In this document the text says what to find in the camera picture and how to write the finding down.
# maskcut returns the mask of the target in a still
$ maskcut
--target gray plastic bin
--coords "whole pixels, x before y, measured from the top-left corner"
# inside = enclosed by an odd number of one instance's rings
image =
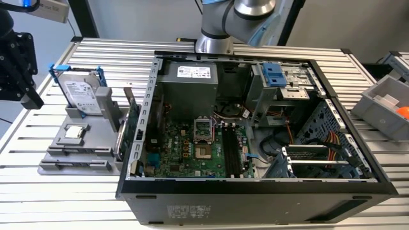
[[[409,106],[409,85],[387,75],[368,90],[352,113],[395,141],[409,140],[409,120],[396,110]]]

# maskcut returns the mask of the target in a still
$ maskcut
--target slotted aluminum surface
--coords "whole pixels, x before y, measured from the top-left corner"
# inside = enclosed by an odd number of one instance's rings
[[[84,39],[72,43],[58,63],[102,65],[114,99],[127,104],[122,88],[131,86],[142,101],[155,50],[192,52],[194,43]],[[348,110],[374,79],[352,55],[340,49],[236,45],[238,55],[310,58],[328,77]],[[115,201],[116,176],[40,176],[38,164],[66,116],[66,100],[50,76],[39,88],[46,105],[23,111],[0,141],[0,229],[135,229],[140,227],[126,202]],[[409,229],[409,143],[391,142],[364,121],[355,123],[400,192],[394,198],[338,224],[315,229]],[[306,229],[306,225],[186,226],[190,229]]]

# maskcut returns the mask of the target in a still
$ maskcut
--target orange object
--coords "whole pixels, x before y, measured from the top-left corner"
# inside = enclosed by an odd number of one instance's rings
[[[402,114],[406,118],[409,119],[409,107],[408,106],[399,108],[396,112]]]

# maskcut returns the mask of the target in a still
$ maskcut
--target ram slot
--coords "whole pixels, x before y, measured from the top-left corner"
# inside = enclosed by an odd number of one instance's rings
[[[226,162],[227,178],[239,178],[242,174],[240,157],[239,157],[239,142],[234,127],[224,127],[223,135],[223,151]]]

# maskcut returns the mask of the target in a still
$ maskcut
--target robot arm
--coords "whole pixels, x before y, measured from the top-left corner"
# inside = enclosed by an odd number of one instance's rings
[[[280,22],[276,0],[204,0],[202,36],[198,53],[234,53],[232,37],[262,47]]]
[[[32,80],[38,74],[34,39],[30,33],[14,31],[7,10],[31,12],[39,5],[40,1],[31,7],[18,7],[0,1],[0,100],[21,102],[27,109],[40,109],[44,104]]]

